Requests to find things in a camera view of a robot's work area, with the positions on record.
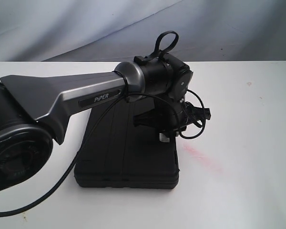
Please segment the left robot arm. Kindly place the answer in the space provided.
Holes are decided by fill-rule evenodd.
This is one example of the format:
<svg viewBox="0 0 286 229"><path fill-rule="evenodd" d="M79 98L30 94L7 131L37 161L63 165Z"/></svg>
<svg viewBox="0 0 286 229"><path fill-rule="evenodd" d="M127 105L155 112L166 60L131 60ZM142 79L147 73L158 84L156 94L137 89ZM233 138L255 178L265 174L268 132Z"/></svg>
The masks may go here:
<svg viewBox="0 0 286 229"><path fill-rule="evenodd" d="M160 103L135 117L136 125L159 132L204 128L211 113L184 100L190 67L166 53L135 56L111 72L0 78L0 191L34 176L47 163L53 143L62 144L72 115L109 101Z"/></svg>

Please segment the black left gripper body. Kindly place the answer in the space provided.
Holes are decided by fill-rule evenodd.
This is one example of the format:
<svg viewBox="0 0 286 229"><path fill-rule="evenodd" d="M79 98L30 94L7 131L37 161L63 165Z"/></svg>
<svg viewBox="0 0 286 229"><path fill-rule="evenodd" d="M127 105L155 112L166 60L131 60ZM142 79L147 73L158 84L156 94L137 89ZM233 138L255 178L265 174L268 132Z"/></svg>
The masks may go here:
<svg viewBox="0 0 286 229"><path fill-rule="evenodd" d="M206 121L211 119L210 109L204 106L196 107L190 102L174 102L166 97L153 96L152 98L154 108L135 115L134 126L151 127L165 136L179 135L181 138L197 138L203 133ZM195 125L201 130L193 136L185 136L183 132L189 125Z"/></svg>

